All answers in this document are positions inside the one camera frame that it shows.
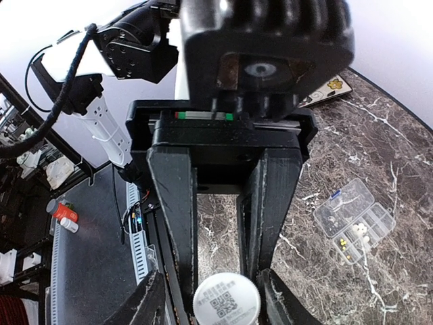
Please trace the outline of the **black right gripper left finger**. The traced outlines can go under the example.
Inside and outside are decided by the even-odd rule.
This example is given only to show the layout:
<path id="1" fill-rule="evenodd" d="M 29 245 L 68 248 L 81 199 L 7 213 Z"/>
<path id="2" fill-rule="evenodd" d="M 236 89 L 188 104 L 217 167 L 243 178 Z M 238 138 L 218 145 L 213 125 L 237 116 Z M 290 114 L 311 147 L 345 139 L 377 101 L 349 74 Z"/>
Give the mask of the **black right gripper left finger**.
<path id="1" fill-rule="evenodd" d="M 104 324 L 164 324 L 165 298 L 164 276 L 152 270 Z"/>

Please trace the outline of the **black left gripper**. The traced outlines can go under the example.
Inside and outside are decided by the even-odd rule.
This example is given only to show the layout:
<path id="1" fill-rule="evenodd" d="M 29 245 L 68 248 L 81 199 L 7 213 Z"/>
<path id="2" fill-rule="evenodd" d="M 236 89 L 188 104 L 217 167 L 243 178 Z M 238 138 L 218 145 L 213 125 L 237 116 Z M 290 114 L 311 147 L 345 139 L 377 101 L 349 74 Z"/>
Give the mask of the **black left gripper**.
<path id="1" fill-rule="evenodd" d="M 244 186 L 236 200 L 240 271 L 254 280 L 270 268 L 318 132 L 311 110 L 298 108 L 275 123 L 235 120 L 226 112 L 212 118 L 187 100 L 135 100 L 125 124 L 136 184 L 156 187 L 185 298 L 198 286 L 197 178 L 206 194 L 237 194 Z"/>

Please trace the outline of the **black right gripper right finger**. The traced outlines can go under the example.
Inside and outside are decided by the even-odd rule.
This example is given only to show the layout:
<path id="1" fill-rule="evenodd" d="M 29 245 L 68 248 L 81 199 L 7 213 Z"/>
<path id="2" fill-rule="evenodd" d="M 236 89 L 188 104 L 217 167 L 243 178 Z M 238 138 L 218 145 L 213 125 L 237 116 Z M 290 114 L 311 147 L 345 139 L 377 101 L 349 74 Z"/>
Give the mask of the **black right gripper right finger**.
<path id="1" fill-rule="evenodd" d="M 259 324 L 321 324 L 273 269 L 260 271 L 256 284 L 261 298 Z"/>

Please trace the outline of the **white pill bottle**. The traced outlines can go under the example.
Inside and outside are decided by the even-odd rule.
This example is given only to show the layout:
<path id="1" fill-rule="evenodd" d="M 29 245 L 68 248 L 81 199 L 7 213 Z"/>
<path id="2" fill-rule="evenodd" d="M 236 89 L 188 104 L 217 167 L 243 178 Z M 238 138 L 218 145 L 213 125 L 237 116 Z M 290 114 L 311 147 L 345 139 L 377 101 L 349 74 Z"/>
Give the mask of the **white pill bottle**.
<path id="1" fill-rule="evenodd" d="M 198 324 L 255 324 L 261 299 L 247 277 L 223 272 L 207 277 L 193 296 L 193 314 Z"/>

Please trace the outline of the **clear plastic pill organizer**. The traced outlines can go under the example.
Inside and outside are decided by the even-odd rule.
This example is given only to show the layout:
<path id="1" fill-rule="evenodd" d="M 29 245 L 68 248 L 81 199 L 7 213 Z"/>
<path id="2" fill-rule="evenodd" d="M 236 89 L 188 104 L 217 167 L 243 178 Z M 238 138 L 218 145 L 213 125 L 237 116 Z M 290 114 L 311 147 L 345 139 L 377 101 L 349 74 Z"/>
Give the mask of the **clear plastic pill organizer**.
<path id="1" fill-rule="evenodd" d="M 354 178 L 334 192 L 324 203 L 313 211 L 313 217 L 323 233 L 332 240 L 344 262 L 349 265 L 358 263 L 365 253 L 387 237 L 395 228 L 395 218 L 379 202 L 359 178 Z M 368 243 L 352 232 L 354 224 L 367 226 Z M 348 242 L 351 260 L 348 261 L 340 251 L 340 239 Z"/>

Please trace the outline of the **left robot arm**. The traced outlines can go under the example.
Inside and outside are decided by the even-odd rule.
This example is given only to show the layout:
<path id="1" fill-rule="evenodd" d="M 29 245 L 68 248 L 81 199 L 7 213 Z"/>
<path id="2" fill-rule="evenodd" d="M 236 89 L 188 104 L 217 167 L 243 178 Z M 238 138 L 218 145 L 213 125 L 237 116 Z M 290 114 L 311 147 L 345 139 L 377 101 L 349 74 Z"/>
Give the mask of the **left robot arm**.
<path id="1" fill-rule="evenodd" d="M 120 176 L 152 196 L 168 232 L 179 290 L 198 286 L 196 196 L 237 194 L 241 273 L 269 290 L 273 251 L 292 201 L 313 114 L 298 104 L 327 76 L 325 53 L 353 57 L 344 1 L 145 1 L 86 39 L 118 79 L 159 83 L 185 58 L 187 100 L 137 100 L 130 139 L 109 119 L 100 72 L 74 60 L 56 76 L 30 64 L 61 112 L 82 118 Z"/>

